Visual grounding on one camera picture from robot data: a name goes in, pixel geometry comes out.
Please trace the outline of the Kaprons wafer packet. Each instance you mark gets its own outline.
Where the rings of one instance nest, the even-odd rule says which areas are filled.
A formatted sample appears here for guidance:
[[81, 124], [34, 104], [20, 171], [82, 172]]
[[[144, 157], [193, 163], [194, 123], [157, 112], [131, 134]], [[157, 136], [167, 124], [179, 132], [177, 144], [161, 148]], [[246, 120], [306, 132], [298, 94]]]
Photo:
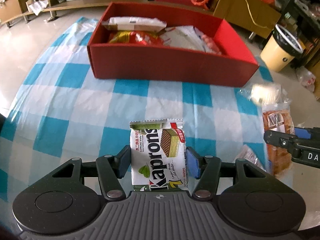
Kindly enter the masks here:
[[188, 189], [182, 119], [130, 123], [131, 181], [135, 191]]

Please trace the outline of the white red striped snack packets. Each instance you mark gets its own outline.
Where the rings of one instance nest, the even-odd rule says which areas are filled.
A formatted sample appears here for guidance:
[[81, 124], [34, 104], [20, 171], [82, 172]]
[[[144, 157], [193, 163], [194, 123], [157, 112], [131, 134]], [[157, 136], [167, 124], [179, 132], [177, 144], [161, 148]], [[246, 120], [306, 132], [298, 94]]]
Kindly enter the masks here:
[[166, 46], [222, 54], [213, 38], [191, 25], [166, 28], [160, 38]]

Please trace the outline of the round white cake clear bag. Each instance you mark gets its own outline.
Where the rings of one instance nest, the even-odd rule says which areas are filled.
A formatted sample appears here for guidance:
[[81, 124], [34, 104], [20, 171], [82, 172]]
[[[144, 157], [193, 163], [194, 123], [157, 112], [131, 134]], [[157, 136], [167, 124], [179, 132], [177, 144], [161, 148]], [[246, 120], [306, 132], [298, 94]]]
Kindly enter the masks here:
[[263, 112], [290, 109], [291, 99], [286, 90], [278, 83], [250, 83], [240, 88], [238, 93], [248, 101], [261, 107]]

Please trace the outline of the black shelving rack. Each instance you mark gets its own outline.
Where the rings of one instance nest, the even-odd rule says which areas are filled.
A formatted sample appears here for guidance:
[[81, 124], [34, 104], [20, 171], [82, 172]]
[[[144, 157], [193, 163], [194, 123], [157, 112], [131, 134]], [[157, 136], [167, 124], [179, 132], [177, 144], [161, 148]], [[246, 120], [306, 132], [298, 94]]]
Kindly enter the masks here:
[[305, 49], [292, 68], [306, 66], [319, 50], [319, 0], [276, 0], [281, 13], [280, 21], [292, 17], [296, 21], [295, 35], [303, 41]]

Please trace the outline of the yellow trash bin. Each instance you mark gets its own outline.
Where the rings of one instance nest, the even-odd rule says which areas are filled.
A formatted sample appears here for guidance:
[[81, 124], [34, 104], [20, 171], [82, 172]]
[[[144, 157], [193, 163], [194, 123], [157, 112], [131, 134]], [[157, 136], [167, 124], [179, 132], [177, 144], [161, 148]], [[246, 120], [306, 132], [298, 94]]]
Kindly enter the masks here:
[[260, 57], [269, 70], [279, 72], [294, 58], [300, 58], [303, 50], [299, 41], [286, 28], [276, 24]]

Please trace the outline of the white paper snack bag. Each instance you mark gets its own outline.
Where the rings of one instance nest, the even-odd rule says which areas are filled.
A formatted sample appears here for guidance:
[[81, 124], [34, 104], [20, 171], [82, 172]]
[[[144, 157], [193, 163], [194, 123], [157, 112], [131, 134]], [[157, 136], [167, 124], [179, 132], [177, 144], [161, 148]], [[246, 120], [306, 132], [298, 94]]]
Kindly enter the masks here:
[[111, 17], [101, 23], [107, 30], [117, 31], [150, 31], [160, 32], [167, 27], [167, 23], [157, 18], [145, 17]]

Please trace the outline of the brown snack packet with barcode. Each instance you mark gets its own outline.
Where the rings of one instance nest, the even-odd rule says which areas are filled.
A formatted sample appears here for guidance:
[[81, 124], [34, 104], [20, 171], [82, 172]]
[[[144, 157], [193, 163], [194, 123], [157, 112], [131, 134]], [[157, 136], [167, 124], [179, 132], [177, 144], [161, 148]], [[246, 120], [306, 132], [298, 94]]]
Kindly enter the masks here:
[[287, 151], [288, 139], [291, 135], [295, 135], [290, 104], [263, 105], [262, 113], [270, 172], [279, 177], [292, 163], [291, 154]]

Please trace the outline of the red orange snack bag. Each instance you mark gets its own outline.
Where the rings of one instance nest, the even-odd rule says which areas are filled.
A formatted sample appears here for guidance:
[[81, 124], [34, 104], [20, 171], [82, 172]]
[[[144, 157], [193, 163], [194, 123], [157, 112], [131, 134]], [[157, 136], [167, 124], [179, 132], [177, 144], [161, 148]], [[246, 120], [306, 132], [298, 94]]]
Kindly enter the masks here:
[[162, 46], [163, 40], [157, 33], [149, 31], [118, 31], [109, 36], [108, 43], [129, 43], [143, 46]]

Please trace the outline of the blue white checkered cloth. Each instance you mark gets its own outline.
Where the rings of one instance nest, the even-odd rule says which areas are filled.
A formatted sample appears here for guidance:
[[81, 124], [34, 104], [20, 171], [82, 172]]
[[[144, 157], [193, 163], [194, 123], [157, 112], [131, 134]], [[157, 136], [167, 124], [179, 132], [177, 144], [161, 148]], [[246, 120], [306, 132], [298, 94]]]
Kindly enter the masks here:
[[129, 143], [131, 121], [181, 118], [186, 144], [233, 161], [243, 145], [266, 164], [261, 110], [237, 88], [98, 80], [87, 43], [97, 20], [79, 18], [40, 56], [1, 131], [1, 204], [72, 157], [93, 160]]

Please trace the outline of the red cardboard box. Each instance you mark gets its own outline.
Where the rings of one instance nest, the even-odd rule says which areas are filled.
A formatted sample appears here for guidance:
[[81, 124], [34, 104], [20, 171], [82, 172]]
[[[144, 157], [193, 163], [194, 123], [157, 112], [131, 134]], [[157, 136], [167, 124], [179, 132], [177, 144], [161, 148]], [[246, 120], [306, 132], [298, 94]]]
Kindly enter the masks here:
[[155, 2], [111, 3], [101, 21], [115, 16], [157, 18], [169, 27], [191, 25], [213, 39], [220, 55], [183, 48], [111, 44], [99, 22], [87, 44], [93, 74], [99, 79], [181, 81], [242, 87], [258, 70], [253, 54], [230, 24], [210, 14]]

